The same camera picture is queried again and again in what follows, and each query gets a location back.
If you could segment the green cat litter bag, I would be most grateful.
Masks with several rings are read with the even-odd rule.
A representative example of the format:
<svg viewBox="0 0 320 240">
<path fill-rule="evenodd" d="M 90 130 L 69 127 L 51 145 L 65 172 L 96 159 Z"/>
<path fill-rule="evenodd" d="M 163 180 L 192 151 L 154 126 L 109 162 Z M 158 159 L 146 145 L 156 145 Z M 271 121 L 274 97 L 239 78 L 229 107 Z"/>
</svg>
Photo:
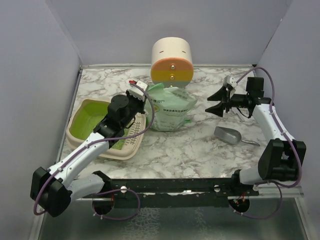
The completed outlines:
<svg viewBox="0 0 320 240">
<path fill-rule="evenodd" d="M 165 87 L 162 83 L 149 85 L 147 93 L 154 106 L 151 128 L 158 132 L 177 131 L 188 123 L 187 113 L 198 101 L 183 88 Z"/>
</svg>

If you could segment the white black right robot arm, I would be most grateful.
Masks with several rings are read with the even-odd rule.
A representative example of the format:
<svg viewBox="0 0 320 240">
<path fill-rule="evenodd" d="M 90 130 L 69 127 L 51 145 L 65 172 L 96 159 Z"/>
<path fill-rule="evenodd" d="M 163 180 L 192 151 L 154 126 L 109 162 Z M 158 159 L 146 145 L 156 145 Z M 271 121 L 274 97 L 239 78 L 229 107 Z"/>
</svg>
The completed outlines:
<svg viewBox="0 0 320 240">
<path fill-rule="evenodd" d="M 282 187 L 285 182 L 292 181 L 292 186 L 295 187 L 301 180 L 306 144 L 287 132 L 276 113 L 273 100 L 264 96 L 262 77 L 248 77 L 245 94 L 236 94 L 237 86 L 233 77 L 226 76 L 222 87 L 207 98 L 208 101 L 217 101 L 218 104 L 205 111 L 222 117 L 231 108 L 247 109 L 249 116 L 260 126 L 267 145 L 257 166 L 240 170 L 239 178 L 230 182 L 230 191 L 240 196 L 247 191 L 248 185 L 271 181 Z"/>
</svg>

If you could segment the silver metal scoop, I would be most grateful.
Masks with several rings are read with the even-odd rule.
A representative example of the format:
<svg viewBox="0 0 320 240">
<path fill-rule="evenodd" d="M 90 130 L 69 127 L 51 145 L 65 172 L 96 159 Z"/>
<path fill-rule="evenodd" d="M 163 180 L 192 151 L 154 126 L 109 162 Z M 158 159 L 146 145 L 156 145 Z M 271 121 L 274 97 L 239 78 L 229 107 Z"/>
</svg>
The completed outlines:
<svg viewBox="0 0 320 240">
<path fill-rule="evenodd" d="M 214 130 L 214 136 L 230 145 L 237 145 L 242 142 L 253 146 L 260 146 L 260 144 L 256 141 L 243 138 L 238 130 L 228 127 L 216 126 Z"/>
</svg>

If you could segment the green cat litter pellets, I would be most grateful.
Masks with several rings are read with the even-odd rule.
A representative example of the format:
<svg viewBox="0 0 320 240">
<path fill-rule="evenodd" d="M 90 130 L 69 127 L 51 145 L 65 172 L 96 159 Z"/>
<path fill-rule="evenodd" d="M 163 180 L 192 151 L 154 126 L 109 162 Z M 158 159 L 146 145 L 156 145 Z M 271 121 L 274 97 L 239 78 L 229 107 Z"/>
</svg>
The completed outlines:
<svg viewBox="0 0 320 240">
<path fill-rule="evenodd" d="M 125 129 L 134 117 L 120 111 L 108 111 L 103 114 L 91 114 L 85 122 L 84 131 L 87 131 L 85 144 L 95 146 L 108 144 L 107 150 L 126 138 Z"/>
</svg>

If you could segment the grey plastic bag clip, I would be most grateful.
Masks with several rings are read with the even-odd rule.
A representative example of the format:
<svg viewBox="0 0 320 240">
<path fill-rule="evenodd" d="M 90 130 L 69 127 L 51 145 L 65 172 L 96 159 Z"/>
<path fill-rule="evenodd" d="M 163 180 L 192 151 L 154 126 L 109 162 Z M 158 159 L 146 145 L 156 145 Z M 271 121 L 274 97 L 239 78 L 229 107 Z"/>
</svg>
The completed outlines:
<svg viewBox="0 0 320 240">
<path fill-rule="evenodd" d="M 232 112 L 238 117 L 238 119 L 241 122 L 245 122 L 247 117 L 245 115 L 243 115 L 242 113 L 240 113 L 240 111 L 238 111 L 237 109 L 232 109 Z"/>
</svg>

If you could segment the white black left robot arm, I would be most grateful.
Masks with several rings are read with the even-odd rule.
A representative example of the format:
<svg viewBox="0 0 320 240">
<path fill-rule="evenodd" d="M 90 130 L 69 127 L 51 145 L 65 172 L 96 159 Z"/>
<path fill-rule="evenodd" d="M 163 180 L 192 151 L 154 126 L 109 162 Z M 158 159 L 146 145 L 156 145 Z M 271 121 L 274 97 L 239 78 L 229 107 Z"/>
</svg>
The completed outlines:
<svg viewBox="0 0 320 240">
<path fill-rule="evenodd" d="M 150 128 L 147 126 L 134 135 L 124 135 L 125 129 L 136 115 L 144 114 L 146 101 L 152 101 L 149 94 L 136 84 L 124 95 L 115 95 L 108 105 L 106 116 L 80 146 L 49 168 L 38 167 L 33 172 L 30 198 L 34 200 L 34 215 L 48 213 L 57 217 L 74 200 L 95 194 L 103 198 L 110 193 L 110 184 L 96 173 L 84 180 L 75 178 L 89 163 L 118 141 L 138 137 Z"/>
</svg>

